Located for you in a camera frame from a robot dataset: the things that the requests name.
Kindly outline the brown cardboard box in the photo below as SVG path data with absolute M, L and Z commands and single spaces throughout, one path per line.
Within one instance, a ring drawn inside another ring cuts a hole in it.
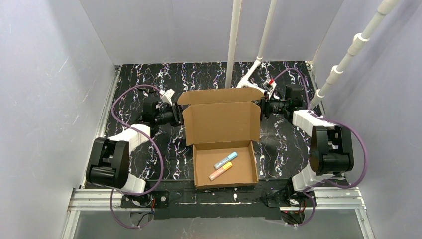
M 183 110 L 186 144 L 193 148 L 196 189 L 251 186 L 259 182 L 253 143 L 260 140 L 264 94 L 255 88 L 192 90 L 177 103 Z M 233 166 L 210 181 L 214 165 L 237 152 Z

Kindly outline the light blue tube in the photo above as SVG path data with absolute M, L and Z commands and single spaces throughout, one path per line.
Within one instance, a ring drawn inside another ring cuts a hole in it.
M 218 163 L 216 163 L 214 165 L 214 168 L 216 170 L 220 169 L 221 167 L 223 167 L 225 164 L 229 163 L 230 161 L 232 161 L 233 159 L 235 159 L 238 156 L 237 152 L 233 152 L 231 153 L 229 156 L 225 157 L 224 159 L 222 159 L 221 161 L 219 161 Z

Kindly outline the yellow pink marker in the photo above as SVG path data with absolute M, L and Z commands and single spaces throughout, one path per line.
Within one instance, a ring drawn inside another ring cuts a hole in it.
M 219 177 L 221 174 L 223 174 L 225 171 L 227 171 L 228 169 L 230 169 L 233 166 L 233 164 L 231 162 L 226 163 L 225 165 L 223 165 L 221 168 L 217 169 L 214 173 L 212 173 L 209 176 L 209 180 L 213 181 L 215 180 L 217 177 Z

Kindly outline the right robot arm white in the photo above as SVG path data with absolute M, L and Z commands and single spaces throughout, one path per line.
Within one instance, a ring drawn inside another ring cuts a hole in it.
M 344 126 L 329 123 L 307 109 L 299 85 L 288 85 L 284 98 L 273 95 L 276 84 L 263 83 L 264 96 L 259 102 L 261 117 L 283 115 L 292 125 L 311 138 L 309 162 L 288 184 L 290 191 L 310 191 L 317 183 L 338 174 L 351 171 L 354 166 L 351 131 Z

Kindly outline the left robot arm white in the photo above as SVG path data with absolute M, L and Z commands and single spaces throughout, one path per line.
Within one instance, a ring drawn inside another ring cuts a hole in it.
M 86 181 L 115 188 L 134 196 L 154 190 L 148 183 L 129 172 L 129 156 L 140 145 L 152 140 L 161 125 L 184 124 L 182 107 L 172 100 L 174 91 L 160 91 L 160 98 L 147 97 L 134 124 L 109 138 L 94 140 L 85 174 Z

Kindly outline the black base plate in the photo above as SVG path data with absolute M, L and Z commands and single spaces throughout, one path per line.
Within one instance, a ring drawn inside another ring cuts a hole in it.
M 124 209 L 152 209 L 157 220 L 176 218 L 304 219 L 312 209 L 314 193 L 295 192 L 289 180 L 261 179 L 254 186 L 196 189 L 192 180 L 165 180 L 148 195 L 124 195 Z

